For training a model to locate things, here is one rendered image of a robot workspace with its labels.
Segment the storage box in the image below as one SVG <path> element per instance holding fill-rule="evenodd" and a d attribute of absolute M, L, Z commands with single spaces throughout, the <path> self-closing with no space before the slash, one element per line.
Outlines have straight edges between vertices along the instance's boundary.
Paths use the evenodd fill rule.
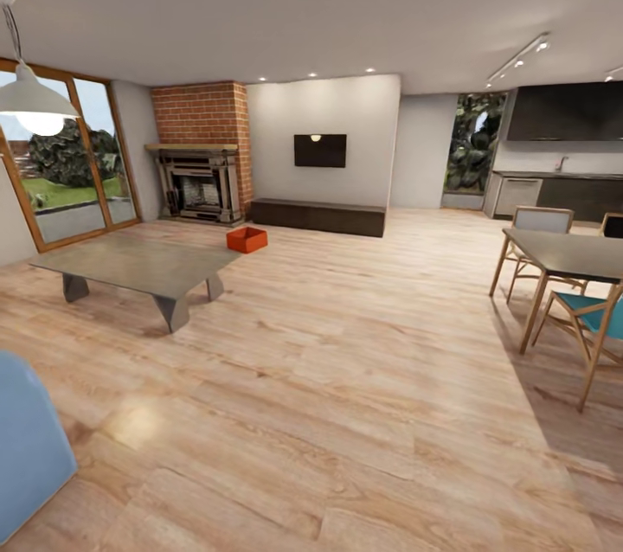
<path fill-rule="evenodd" d="M 227 243 L 238 254 L 250 254 L 267 246 L 267 233 L 254 228 L 238 229 L 227 235 Z"/>

